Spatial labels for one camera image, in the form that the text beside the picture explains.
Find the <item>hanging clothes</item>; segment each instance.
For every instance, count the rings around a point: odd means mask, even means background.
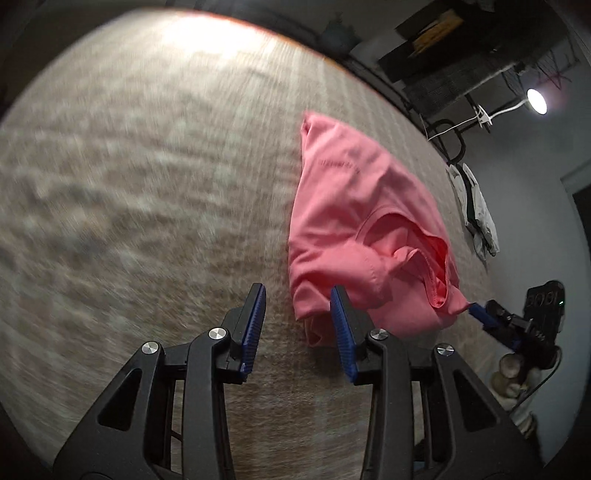
[[[376,326],[407,337],[468,307],[436,203],[374,140],[308,112],[288,240],[290,290],[308,343],[331,345],[330,290],[344,285]]]
[[[460,201],[464,224],[474,237],[476,255],[484,261],[486,252],[493,257],[499,252],[495,222],[472,171],[465,163],[459,167],[450,165],[447,173]]]

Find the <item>ribbed blue rubber pad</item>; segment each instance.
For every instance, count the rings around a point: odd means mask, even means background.
[[[336,332],[336,344],[339,348],[340,363],[351,382],[357,379],[357,363],[355,358],[355,342],[349,328],[345,309],[340,301],[336,288],[330,292],[330,315]]]
[[[252,313],[248,319],[248,327],[246,327],[246,336],[242,344],[242,365],[240,366],[240,373],[244,379],[252,372],[252,366],[255,363],[256,349],[258,341],[261,337],[262,323],[265,319],[265,310],[267,309],[267,291],[262,285],[259,289],[258,295]]]

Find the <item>wire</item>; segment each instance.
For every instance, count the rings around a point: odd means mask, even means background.
[[[554,375],[554,373],[558,370],[558,367],[560,366],[560,362],[562,361],[562,349],[557,345],[557,353],[559,354],[558,356],[558,361],[556,362],[556,366],[554,367],[554,369],[550,372],[550,374],[543,379],[540,383],[538,383],[535,388],[533,388],[532,390],[530,390],[527,395],[525,397],[520,398],[517,403],[513,406],[512,409],[510,409],[509,411],[509,415],[513,415],[515,413],[515,411],[521,407],[521,405],[523,404],[523,402],[525,402],[528,398],[530,398],[534,393],[536,393],[538,391],[538,389],[544,385],[548,379]]]
[[[504,110],[501,110],[500,112],[497,113],[493,113],[490,117],[490,119],[492,120],[494,117],[496,117],[497,115],[500,115],[502,113],[507,113],[507,112],[511,112],[512,110],[517,110],[521,105],[523,105],[525,102],[527,102],[527,98],[524,98],[522,101],[520,101],[517,105],[513,105],[510,106],[509,108],[505,108]]]
[[[429,138],[427,138],[427,140],[428,140],[428,141],[431,141],[431,140],[433,140],[433,138],[435,138],[435,137],[438,137],[439,135],[446,134],[446,133],[447,133],[447,132],[449,132],[450,130],[453,130],[454,128],[457,128],[457,127],[459,127],[459,126],[461,126],[461,125],[463,125],[463,124],[465,124],[465,123],[471,122],[472,120],[476,120],[477,118],[478,118],[478,115],[476,115],[476,116],[474,116],[474,117],[472,117],[472,118],[469,118],[468,120],[464,120],[464,121],[463,121],[461,124],[457,124],[457,125],[455,125],[455,126],[453,126],[453,127],[451,127],[451,128],[448,128],[447,130],[445,130],[445,131],[441,132],[440,134],[433,135],[432,137],[429,137]]]

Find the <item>white cloth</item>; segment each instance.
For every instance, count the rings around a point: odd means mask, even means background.
[[[496,235],[495,222],[492,221],[492,217],[486,202],[480,191],[480,185],[474,178],[472,171],[466,164],[461,165],[462,170],[468,177],[472,191],[472,203],[474,207],[474,219],[478,227],[475,227],[472,222],[468,220],[468,195],[466,191],[466,185],[460,175],[457,167],[450,165],[447,168],[447,173],[452,181],[452,185],[456,191],[457,198],[460,200],[462,207],[462,215],[464,217],[464,224],[470,230],[470,233],[474,236],[474,250],[479,258],[484,260],[486,258],[486,251],[494,256],[499,252],[499,239]]]

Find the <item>triangular cutout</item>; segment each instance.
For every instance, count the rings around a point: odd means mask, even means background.
[[[495,415],[466,377],[459,370],[456,370],[453,373],[453,379],[456,383],[457,396],[460,398],[460,407],[466,430],[477,432],[496,425]]]
[[[142,371],[139,368],[127,375],[115,395],[99,414],[98,420],[102,426],[123,432],[129,430],[141,380]]]

